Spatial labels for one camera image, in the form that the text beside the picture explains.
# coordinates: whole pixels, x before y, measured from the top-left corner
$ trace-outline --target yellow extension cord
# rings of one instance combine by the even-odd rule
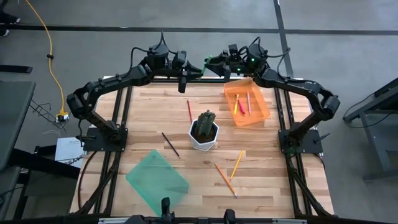
[[[35,8],[31,5],[31,3],[29,2],[29,0],[26,0],[26,3],[29,5],[29,7],[32,9],[32,11],[36,14],[37,18],[40,20],[40,22],[42,23],[42,25],[43,25],[43,27],[44,27],[44,29],[45,29],[45,31],[46,31],[46,33],[47,33],[47,35],[48,35],[48,37],[49,37],[49,41],[50,41],[50,55],[52,55],[52,40],[51,40],[50,32],[49,32],[49,30],[47,29],[47,26],[45,25],[44,21],[43,21],[42,18],[39,16],[39,14],[36,12]],[[54,81],[57,83],[58,87],[60,88],[60,91],[61,91],[61,99],[62,99],[62,107],[61,107],[60,113],[57,114],[57,115],[64,116],[64,115],[67,115],[68,113],[65,111],[65,107],[64,107],[64,101],[65,101],[65,100],[63,99],[63,91],[62,91],[61,84],[58,82],[57,78],[55,78],[55,75],[54,75],[54,73],[52,72],[52,64],[51,64],[51,61],[52,61],[52,59],[49,58],[49,71],[50,71],[51,76],[54,78]]]

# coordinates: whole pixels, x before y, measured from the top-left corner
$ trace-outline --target concrete floor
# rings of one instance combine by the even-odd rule
[[[395,0],[280,0],[286,29],[398,30]],[[273,0],[31,0],[48,24],[129,27],[211,27],[277,29]],[[39,24],[28,6],[10,1],[6,12],[26,24]],[[55,60],[53,70],[65,94],[104,75],[127,70],[132,47],[157,43],[157,32],[51,32]],[[209,54],[218,54],[236,43],[248,45],[258,34],[167,32],[171,49],[184,49],[194,65]],[[260,34],[270,54],[280,54],[279,34]],[[362,129],[347,128],[345,110],[397,77],[397,35],[288,35],[295,77],[316,80],[340,96],[335,118],[321,123],[326,176],[335,213],[346,218],[397,222],[398,181],[365,184],[362,176],[379,170],[373,150]],[[54,114],[60,107],[59,90],[47,68],[49,43],[44,31],[12,30],[0,40],[0,63],[30,65],[30,75],[0,73],[0,80],[32,80],[37,83],[34,100],[51,103]],[[137,53],[134,63],[143,55]],[[271,66],[277,60],[270,60]],[[25,119],[17,147],[56,143],[56,136],[43,135],[54,127],[32,114]],[[63,137],[78,134],[77,120],[67,124]],[[46,217],[67,213],[76,182],[46,177],[29,187],[32,197],[24,217]]]

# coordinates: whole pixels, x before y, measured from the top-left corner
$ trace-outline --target orange tray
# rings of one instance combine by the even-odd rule
[[[258,121],[264,121],[270,115],[264,97],[260,92],[259,87],[251,80],[245,78],[238,81],[225,83],[224,93],[231,110],[232,117],[237,126],[244,126]],[[251,114],[249,114],[248,93],[250,96]],[[236,94],[239,94],[239,101],[241,102],[245,114],[242,114],[238,108],[234,114]]]

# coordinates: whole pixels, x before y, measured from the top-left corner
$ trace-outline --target white pot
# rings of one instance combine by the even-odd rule
[[[213,122],[213,125],[215,125],[217,127],[217,131],[214,137],[214,140],[210,141],[210,142],[205,142],[205,143],[199,143],[192,135],[192,128],[193,125],[197,122],[198,120],[193,120],[192,124],[191,124],[191,128],[189,129],[189,137],[191,138],[191,142],[192,142],[192,146],[194,149],[198,149],[201,151],[209,151],[211,147],[214,146],[214,144],[216,144],[216,140],[217,140],[217,136],[218,136],[218,132],[220,131],[220,128],[218,127],[218,125],[216,123]]]

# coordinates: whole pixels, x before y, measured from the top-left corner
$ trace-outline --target wooden tabletop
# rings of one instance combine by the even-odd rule
[[[232,208],[236,216],[241,218],[293,217],[285,159],[277,139],[280,127],[274,90],[262,88],[261,91],[270,109],[270,118],[249,126],[236,127],[224,98],[222,84],[189,83],[185,94],[177,91],[175,83],[134,87],[127,119],[129,137],[119,166],[112,216],[155,216],[126,181],[126,174],[151,150],[156,149],[190,184],[188,194],[180,205],[171,209],[177,217],[222,217],[227,208]],[[98,100],[96,111],[105,119],[112,117],[115,98],[116,92],[113,92]],[[296,94],[290,94],[290,98],[295,120],[301,121],[310,113],[308,101]],[[190,101],[193,119],[206,110],[216,114],[215,123],[220,127],[220,133],[217,143],[209,152],[197,151],[191,146],[187,100]],[[118,122],[124,103],[121,104]],[[162,132],[172,142],[181,159],[167,144]],[[229,177],[241,150],[244,150],[244,154],[231,182],[238,195],[235,198],[214,163]],[[82,203],[98,185],[103,157],[103,152],[97,153],[88,165],[81,185]],[[303,154],[302,157],[309,189],[323,207],[333,213],[325,172],[319,158],[311,154]],[[297,189],[300,208],[304,211],[298,185]],[[71,212],[78,209],[76,193],[77,190]],[[108,187],[104,191],[103,208],[107,194]]]

